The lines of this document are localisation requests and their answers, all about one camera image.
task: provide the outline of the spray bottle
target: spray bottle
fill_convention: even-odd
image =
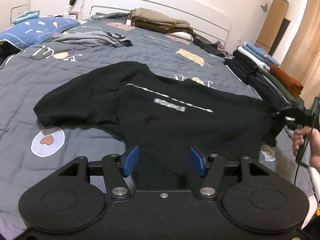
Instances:
[[[64,18],[69,18],[69,10],[70,10],[71,5],[65,6],[64,8],[66,11],[63,13]]]

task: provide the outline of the orange heart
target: orange heart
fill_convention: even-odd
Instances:
[[[41,144],[46,144],[46,145],[52,145],[54,139],[52,135],[48,135],[46,137],[43,137],[40,141]]]

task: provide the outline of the butterfly wall decal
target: butterfly wall decal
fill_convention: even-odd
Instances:
[[[265,6],[260,5],[260,7],[263,10],[263,12],[267,12],[268,11],[268,4],[265,4]]]

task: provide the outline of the teal folded towel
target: teal folded towel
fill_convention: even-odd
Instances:
[[[39,18],[39,13],[31,13],[31,14],[28,14],[24,17],[21,17],[21,18],[18,18],[16,19],[13,24],[18,24],[18,23],[22,23],[24,21],[27,21],[27,20],[31,20],[31,19],[35,19],[35,18]]]
[[[23,13],[19,14],[14,20],[17,20],[19,18],[27,16],[28,14],[32,14],[32,13],[36,13],[36,12],[40,13],[40,10],[23,12]]]

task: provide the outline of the blue pillow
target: blue pillow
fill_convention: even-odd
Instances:
[[[18,49],[24,50],[31,45],[46,41],[52,33],[62,33],[79,25],[81,25],[80,22],[63,17],[31,19],[0,32],[0,41],[7,41]]]

